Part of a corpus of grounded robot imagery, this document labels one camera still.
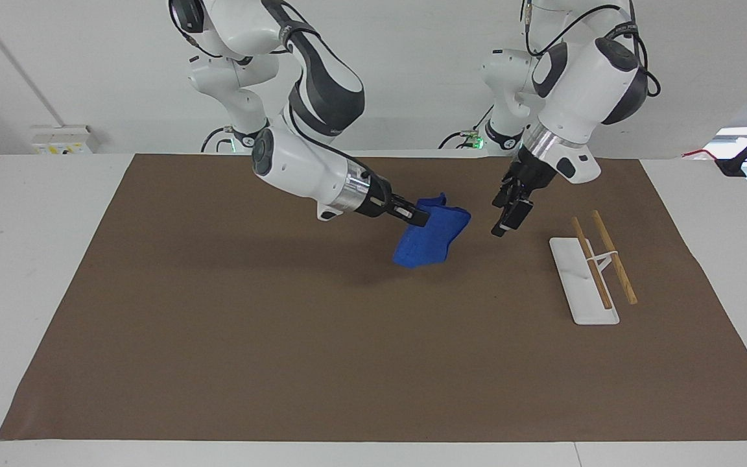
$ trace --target blue towel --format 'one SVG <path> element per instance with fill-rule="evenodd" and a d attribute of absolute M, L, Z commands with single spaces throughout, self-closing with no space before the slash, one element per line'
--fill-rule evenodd
<path fill-rule="evenodd" d="M 429 213 L 428 223 L 425 227 L 409 225 L 394 252 L 394 263 L 412 269 L 444 262 L 449 245 L 471 221 L 468 211 L 445 205 L 445 193 L 421 198 L 417 207 Z"/>

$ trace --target white holder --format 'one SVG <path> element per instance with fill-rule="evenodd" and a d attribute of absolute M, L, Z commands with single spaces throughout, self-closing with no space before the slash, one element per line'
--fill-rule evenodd
<path fill-rule="evenodd" d="M 555 257 L 555 265 L 558 266 L 558 275 L 561 277 L 563 291 L 566 293 L 569 310 L 572 311 L 573 321 L 581 326 L 612 326 L 619 324 L 619 314 L 616 313 L 616 305 L 613 304 L 613 296 L 607 283 L 604 290 L 610 298 L 613 307 L 605 308 L 599 295 L 599 289 L 595 286 L 592 272 L 587 266 L 587 258 L 581 249 L 578 239 L 551 239 L 549 248 L 552 248 L 552 256 Z M 594 256 L 599 273 L 604 272 L 613 261 L 615 251 L 605 252 Z"/>

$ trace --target power socket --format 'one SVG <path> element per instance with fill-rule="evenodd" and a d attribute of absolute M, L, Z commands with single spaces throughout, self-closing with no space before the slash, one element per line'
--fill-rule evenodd
<path fill-rule="evenodd" d="M 99 142 L 85 125 L 32 126 L 35 154 L 96 154 Z"/>

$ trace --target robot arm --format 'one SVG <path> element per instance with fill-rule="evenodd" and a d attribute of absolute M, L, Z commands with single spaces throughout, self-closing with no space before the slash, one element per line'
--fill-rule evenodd
<path fill-rule="evenodd" d="M 321 221 L 355 211 L 369 217 L 388 213 L 409 224 L 426 224 L 428 214 L 395 195 L 388 180 L 329 146 L 364 111 L 364 86 L 293 6 L 283 0 L 171 2 L 184 32 L 198 34 L 198 44 L 226 60 L 219 67 L 234 70 L 229 74 L 237 79 L 228 81 L 229 88 L 220 84 L 197 88 L 226 106 L 237 135 L 246 136 L 243 145 L 252 146 L 258 177 L 293 195 L 313 198 Z M 268 54 L 278 47 L 296 57 L 302 74 L 281 115 L 268 122 L 257 95 L 244 94 L 249 91 L 241 88 L 248 86 L 245 82 L 275 77 L 278 63 L 273 68 L 276 57 Z M 263 70 L 253 73 L 259 79 L 241 79 L 240 75 L 250 76 L 252 69 Z M 200 82 L 205 80 L 193 72 L 193 83 Z"/>
<path fill-rule="evenodd" d="M 614 0 L 614 3 L 621 9 L 599 9 L 581 18 L 581 23 L 589 27 L 595 36 L 607 35 L 613 29 L 613 25 L 630 20 L 629 0 Z M 536 83 L 532 80 L 534 69 L 542 62 L 542 56 L 545 55 L 543 48 L 549 45 L 555 36 L 560 35 L 566 23 L 578 17 L 581 12 L 602 8 L 601 0 L 539 0 L 537 5 L 524 0 L 523 4 L 525 8 L 521 9 L 521 20 L 524 21 L 525 17 L 528 50 L 494 50 L 492 55 L 483 62 L 480 71 L 483 81 L 494 95 L 495 104 L 492 116 L 480 130 L 480 136 L 493 156 L 515 156 L 525 127 L 531 124 L 534 116 L 543 109 L 542 98 L 546 97 L 546 93 L 542 89 L 537 90 Z M 531 23 L 536 23 L 536 27 L 530 32 Z M 615 40 L 627 47 L 632 46 L 626 36 L 618 36 Z M 583 45 L 569 45 L 574 52 L 571 56 L 575 58 Z M 563 58 L 565 62 L 560 66 L 555 66 L 552 71 L 555 79 L 566 68 L 568 57 L 564 55 Z M 548 71 L 548 66 L 540 66 L 540 68 L 542 71 Z"/>
<path fill-rule="evenodd" d="M 557 9 L 562 3 L 551 5 Z M 500 237 L 519 228 L 533 207 L 532 192 L 548 186 L 556 174 L 574 184 L 598 177 L 601 169 L 587 148 L 593 131 L 599 124 L 628 118 L 644 103 L 648 74 L 634 51 L 625 45 L 632 45 L 632 39 L 625 35 L 637 33 L 634 25 L 624 20 L 626 11 L 600 10 L 584 18 L 600 35 L 588 44 L 562 42 L 542 55 L 527 53 L 532 71 L 522 84 L 517 78 L 517 89 L 523 92 L 531 86 L 543 98 L 543 109 L 533 119 L 492 118 L 486 125 L 489 139 L 495 142 L 497 139 L 490 135 L 494 130 L 490 125 L 495 122 L 507 124 L 507 131 L 521 130 L 515 136 L 519 144 L 506 152 L 515 158 L 493 201 L 503 213 L 492 234 Z M 519 65 L 524 59 L 518 57 Z"/>

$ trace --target white table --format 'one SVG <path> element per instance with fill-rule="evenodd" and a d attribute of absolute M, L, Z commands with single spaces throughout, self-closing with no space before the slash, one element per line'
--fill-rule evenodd
<path fill-rule="evenodd" d="M 407 156 L 460 156 L 410 151 Z M 131 162 L 0 156 L 0 425 L 33 353 Z M 643 163 L 747 346 L 747 182 L 713 163 Z M 8 465 L 740 465 L 732 443 L 0 442 Z"/>

